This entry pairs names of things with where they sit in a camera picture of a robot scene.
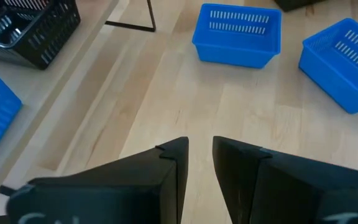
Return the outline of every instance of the black plastic basket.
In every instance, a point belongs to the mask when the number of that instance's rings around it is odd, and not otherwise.
[[[80,21],[75,0],[0,0],[0,59],[46,69]]]
[[[283,11],[288,12],[303,6],[322,2],[325,0],[274,0]]]

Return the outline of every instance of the black metal stand leg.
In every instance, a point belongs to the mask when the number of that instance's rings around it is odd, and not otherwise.
[[[0,186],[0,194],[3,194],[5,196],[10,197],[16,190],[10,188],[10,187],[6,187],[4,185]]]
[[[133,24],[125,24],[125,23],[121,23],[121,22],[113,22],[113,21],[106,21],[104,24],[109,25],[109,26],[118,26],[118,27],[142,30],[142,31],[147,31],[147,32],[155,32],[156,26],[155,26],[155,20],[154,20],[154,15],[153,15],[152,3],[150,2],[150,0],[147,0],[147,5],[149,6],[150,18],[152,20],[153,27],[138,26],[138,25],[133,25]]]

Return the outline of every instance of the light wood floor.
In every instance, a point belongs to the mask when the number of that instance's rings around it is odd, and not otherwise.
[[[263,70],[198,60],[191,38],[202,0],[152,2],[158,32],[118,28],[98,39],[96,59],[51,112],[59,119],[51,115],[26,149],[36,159],[7,185],[73,174],[188,136],[182,223],[230,223],[213,169],[215,135],[358,169],[358,114],[347,114],[298,69],[301,41],[345,17],[358,21],[358,0],[284,14],[282,52]],[[272,0],[215,2],[277,8]],[[148,16],[145,0],[133,0],[121,21],[150,24]]]

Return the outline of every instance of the wooden floor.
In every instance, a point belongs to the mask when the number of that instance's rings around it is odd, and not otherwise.
[[[298,69],[302,40],[345,17],[358,21],[358,0],[284,14],[282,52],[263,70],[198,60],[191,38],[202,0],[152,2],[157,33],[117,28],[99,39],[98,56],[52,110],[58,119],[51,114],[26,149],[36,159],[7,185],[74,174],[188,136],[182,223],[230,223],[213,169],[215,135],[358,169],[358,114]],[[277,8],[272,0],[215,2]],[[131,0],[121,21],[150,24],[148,16],[145,0]]]

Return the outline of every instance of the black metal rod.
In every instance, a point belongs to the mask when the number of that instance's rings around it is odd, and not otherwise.
[[[10,197],[16,190],[10,188],[10,187],[6,187],[4,185],[0,186],[0,194],[3,194],[5,196]]]
[[[149,7],[150,18],[152,20],[153,27],[138,26],[138,25],[134,25],[134,24],[126,24],[126,23],[122,23],[122,22],[113,22],[113,21],[106,21],[104,24],[109,25],[109,26],[123,27],[123,28],[127,28],[127,29],[135,29],[135,30],[142,30],[142,31],[147,31],[147,32],[155,32],[157,27],[155,25],[153,7],[152,7],[152,3],[151,3],[150,0],[147,0],[147,5]]]

